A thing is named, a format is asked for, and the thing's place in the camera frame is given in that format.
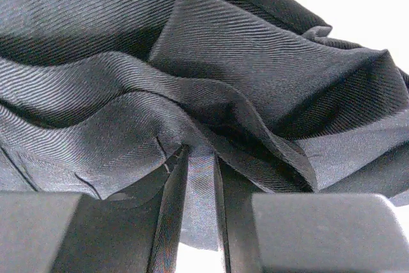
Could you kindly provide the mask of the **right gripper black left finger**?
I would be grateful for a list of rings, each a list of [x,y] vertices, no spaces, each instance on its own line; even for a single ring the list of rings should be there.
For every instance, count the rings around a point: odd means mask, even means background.
[[[1,193],[2,272],[174,272],[189,149],[105,200]]]

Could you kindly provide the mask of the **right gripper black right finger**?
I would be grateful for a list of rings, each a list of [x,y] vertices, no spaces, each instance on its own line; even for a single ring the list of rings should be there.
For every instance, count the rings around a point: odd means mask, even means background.
[[[228,272],[407,272],[408,236],[379,194],[264,193],[215,163]]]

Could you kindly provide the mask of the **black pleated skirt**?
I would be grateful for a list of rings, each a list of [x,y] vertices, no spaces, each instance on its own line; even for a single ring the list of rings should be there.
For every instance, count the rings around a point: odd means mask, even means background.
[[[408,204],[408,76],[294,0],[1,0],[1,189],[107,199],[190,146],[186,244],[219,158],[264,192]]]

